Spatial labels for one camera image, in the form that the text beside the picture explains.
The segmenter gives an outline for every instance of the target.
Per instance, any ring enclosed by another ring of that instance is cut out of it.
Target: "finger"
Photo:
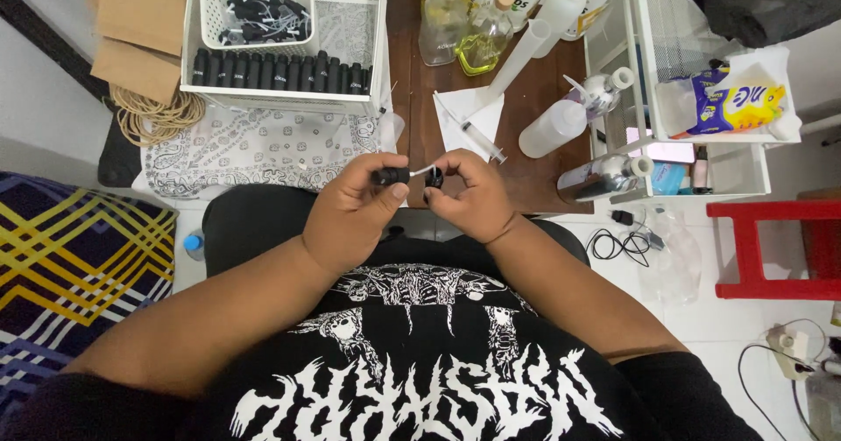
[[[426,196],[426,201],[429,203],[429,209],[450,222],[452,222],[452,218],[467,207],[466,203],[450,198],[438,188],[427,187],[423,190],[423,193]]]
[[[467,149],[445,153],[435,161],[435,166],[446,171],[448,176],[455,173],[460,175],[468,188],[483,183],[489,174],[494,172],[482,157]]]
[[[409,185],[406,183],[395,183],[379,192],[374,199],[364,205],[359,213],[365,216],[367,222],[382,230],[385,225],[394,217],[394,213],[403,205],[406,196],[409,195]]]
[[[345,190],[361,192],[371,184],[371,172],[385,167],[407,167],[409,157],[389,152],[363,154],[347,164],[342,173],[334,179]]]

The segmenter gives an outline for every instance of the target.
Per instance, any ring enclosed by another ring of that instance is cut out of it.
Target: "black bag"
[[[704,0],[710,29],[751,48],[808,34],[841,18],[841,0]]]

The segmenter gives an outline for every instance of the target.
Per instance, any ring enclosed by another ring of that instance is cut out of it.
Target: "brown paper bag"
[[[181,60],[125,42],[102,39],[91,75],[148,99],[172,104],[181,78]]]
[[[99,0],[97,30],[123,40],[180,56],[187,0]]]

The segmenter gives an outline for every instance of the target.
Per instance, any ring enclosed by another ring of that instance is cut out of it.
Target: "plaid blanket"
[[[38,382],[170,295],[176,216],[0,172],[0,430]]]

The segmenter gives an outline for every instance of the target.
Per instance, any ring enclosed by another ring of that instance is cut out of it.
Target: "hand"
[[[508,231],[516,214],[502,178],[488,162],[473,152],[458,149],[442,155],[435,166],[447,175],[460,175],[468,188],[455,198],[438,188],[426,188],[424,195],[433,213],[483,244]]]
[[[304,247],[321,268],[336,276],[365,262],[383,228],[403,204],[409,187],[395,183],[374,194],[371,172],[406,167],[409,157],[392,153],[365,154],[321,191],[304,226]]]

